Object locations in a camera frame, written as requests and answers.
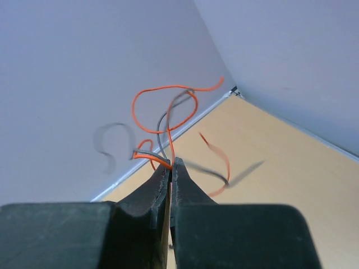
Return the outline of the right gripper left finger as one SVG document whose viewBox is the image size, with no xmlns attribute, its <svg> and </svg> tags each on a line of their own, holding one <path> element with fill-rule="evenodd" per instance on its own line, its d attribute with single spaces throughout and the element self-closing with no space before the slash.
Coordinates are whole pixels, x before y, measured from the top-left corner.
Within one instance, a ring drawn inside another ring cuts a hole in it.
<svg viewBox="0 0 359 269">
<path fill-rule="evenodd" d="M 152 176 L 117 203 L 119 255 L 124 268 L 166 268 L 171 172 L 159 165 Z"/>
</svg>

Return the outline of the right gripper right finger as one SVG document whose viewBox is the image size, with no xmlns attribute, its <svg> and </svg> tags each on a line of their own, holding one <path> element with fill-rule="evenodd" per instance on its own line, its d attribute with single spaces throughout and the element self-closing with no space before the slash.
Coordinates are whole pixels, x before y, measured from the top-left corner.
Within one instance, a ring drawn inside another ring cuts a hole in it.
<svg viewBox="0 0 359 269">
<path fill-rule="evenodd" d="M 184 161 L 175 158 L 170 231 L 177 268 L 216 268 L 217 208 L 191 179 Z"/>
</svg>

